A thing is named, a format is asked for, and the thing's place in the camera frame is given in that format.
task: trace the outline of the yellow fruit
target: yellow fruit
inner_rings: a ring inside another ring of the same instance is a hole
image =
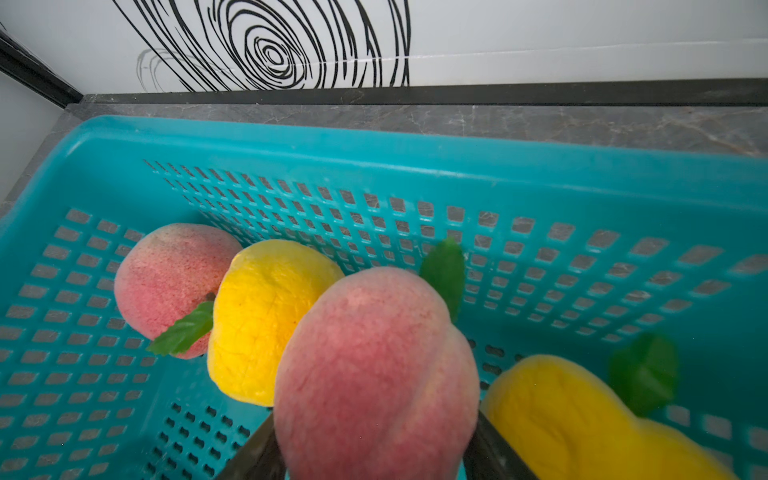
[[[675,429],[637,418],[605,383],[557,356],[523,359],[480,409],[540,480],[735,480]]]
[[[235,400],[272,406],[277,365],[299,320],[344,277],[297,242],[266,240],[232,260],[214,304],[208,373]]]

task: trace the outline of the pink peach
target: pink peach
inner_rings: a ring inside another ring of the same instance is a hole
[[[374,268],[331,286],[277,369],[291,478],[453,479],[477,422],[472,351],[426,281]]]
[[[207,225],[173,223],[142,238],[114,278],[114,298],[128,325],[156,339],[192,312],[209,293],[217,293],[240,242]],[[202,355],[206,334],[180,359]]]

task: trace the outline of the wall graphic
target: wall graphic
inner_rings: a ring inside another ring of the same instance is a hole
[[[166,69],[188,91],[410,84],[408,0],[113,2],[149,47],[145,91]]]

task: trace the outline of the white wall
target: white wall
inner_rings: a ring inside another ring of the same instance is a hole
[[[200,4],[206,7],[221,2],[237,3],[204,0]],[[356,17],[353,0],[339,3],[350,18]],[[768,77],[766,0],[362,3],[379,32],[385,58],[383,70],[387,73],[394,68],[395,61],[394,41],[387,35],[387,28],[391,30],[389,4],[409,6],[411,85]],[[118,5],[150,44],[161,47],[133,0],[0,2],[0,22],[52,70],[85,94],[184,91],[171,70],[178,70],[172,60],[168,60],[170,68],[159,58],[143,67],[137,62],[148,46]],[[189,22],[198,38],[211,33],[204,22],[197,20],[194,2],[177,0],[177,5],[180,16]],[[305,9],[312,25],[322,27],[320,14]],[[168,14],[164,21],[170,35],[176,35],[177,19]],[[328,41],[322,34],[320,37],[322,42]],[[214,49],[208,54],[213,57],[217,52]],[[361,62],[370,64],[371,60],[363,55]],[[236,76],[240,73],[228,58],[214,64],[215,71]],[[149,65],[157,68],[153,71],[158,84],[147,85],[145,81],[142,86],[139,76],[150,70]],[[340,81],[335,86],[350,86],[350,82]],[[371,81],[366,80],[364,86],[370,85]],[[229,88],[241,87],[236,83]],[[193,89],[220,87],[193,84]]]
[[[62,110],[0,73],[0,201],[32,159]]]

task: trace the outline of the green leaf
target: green leaf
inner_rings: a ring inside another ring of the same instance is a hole
[[[147,347],[157,355],[186,352],[200,337],[214,327],[214,303],[202,302],[192,313],[168,327]]]
[[[643,333],[618,350],[608,368],[608,384],[638,417],[672,402],[679,382],[677,348],[657,333]]]
[[[437,290],[448,311],[451,321],[456,323],[458,308],[462,305],[465,267],[462,247],[451,237],[438,243],[437,247],[424,259],[419,272],[421,278]]]

